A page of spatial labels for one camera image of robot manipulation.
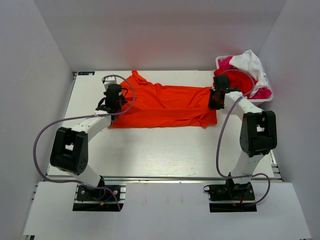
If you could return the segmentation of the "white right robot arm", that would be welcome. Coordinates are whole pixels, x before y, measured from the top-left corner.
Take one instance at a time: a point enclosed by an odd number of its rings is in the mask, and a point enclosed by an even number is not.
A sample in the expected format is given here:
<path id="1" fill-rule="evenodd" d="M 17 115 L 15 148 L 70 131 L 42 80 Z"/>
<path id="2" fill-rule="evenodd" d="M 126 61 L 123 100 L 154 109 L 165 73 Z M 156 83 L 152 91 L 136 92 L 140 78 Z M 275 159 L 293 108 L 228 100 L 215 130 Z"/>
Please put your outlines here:
<path id="1" fill-rule="evenodd" d="M 244 186 L 251 181 L 262 158 L 277 146 L 276 114 L 254 105 L 239 89 L 231 87 L 228 76 L 223 74 L 213 78 L 208 106 L 215 110 L 228 110 L 218 137 L 215 164 L 218 174 L 231 181 L 225 187 L 226 195 L 236 200 L 243 195 Z M 239 135 L 241 153 L 233 170 L 224 175 L 219 169 L 220 148 L 223 133 L 232 113 L 241 120 Z"/>

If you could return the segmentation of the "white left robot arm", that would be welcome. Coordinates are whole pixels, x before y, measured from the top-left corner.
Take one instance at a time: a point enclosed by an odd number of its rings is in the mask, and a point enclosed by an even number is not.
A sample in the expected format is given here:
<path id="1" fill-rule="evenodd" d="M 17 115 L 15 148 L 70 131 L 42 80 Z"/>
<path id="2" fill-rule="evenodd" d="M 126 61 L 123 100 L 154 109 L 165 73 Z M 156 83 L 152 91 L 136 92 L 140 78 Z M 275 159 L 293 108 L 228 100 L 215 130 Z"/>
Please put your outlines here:
<path id="1" fill-rule="evenodd" d="M 96 113 L 119 113 L 125 103 L 122 86 L 116 83 L 109 84 L 104 98 L 98 103 Z M 89 186 L 88 193 L 96 200 L 105 196 L 106 187 L 103 177 L 89 166 L 89 142 L 108 127 L 114 118 L 94 116 L 71 128 L 60 127 L 56 131 L 51 151 L 50 164 Z"/>

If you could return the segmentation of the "orange t-shirt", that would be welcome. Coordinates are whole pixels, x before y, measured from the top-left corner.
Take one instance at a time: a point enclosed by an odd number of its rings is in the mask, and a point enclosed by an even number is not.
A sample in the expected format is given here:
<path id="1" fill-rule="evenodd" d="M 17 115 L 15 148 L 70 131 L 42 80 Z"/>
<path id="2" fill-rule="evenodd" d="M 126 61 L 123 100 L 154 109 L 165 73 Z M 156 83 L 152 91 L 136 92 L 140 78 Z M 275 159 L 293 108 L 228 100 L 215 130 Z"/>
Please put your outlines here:
<path id="1" fill-rule="evenodd" d="M 121 83 L 128 90 L 111 129 L 203 127 L 218 123 L 217 111 L 209 108 L 211 87 L 151 83 L 132 70 Z"/>

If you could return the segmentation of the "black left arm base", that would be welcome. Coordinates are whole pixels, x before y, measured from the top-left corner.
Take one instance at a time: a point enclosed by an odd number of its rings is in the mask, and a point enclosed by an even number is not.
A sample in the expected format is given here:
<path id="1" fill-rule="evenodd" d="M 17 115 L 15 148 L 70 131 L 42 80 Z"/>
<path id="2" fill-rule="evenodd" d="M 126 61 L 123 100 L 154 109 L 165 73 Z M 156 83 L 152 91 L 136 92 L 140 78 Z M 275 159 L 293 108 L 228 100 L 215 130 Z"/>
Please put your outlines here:
<path id="1" fill-rule="evenodd" d="M 120 212 L 125 201 L 125 187 L 106 185 L 105 189 L 91 189 L 78 185 L 72 210 L 74 212 Z"/>

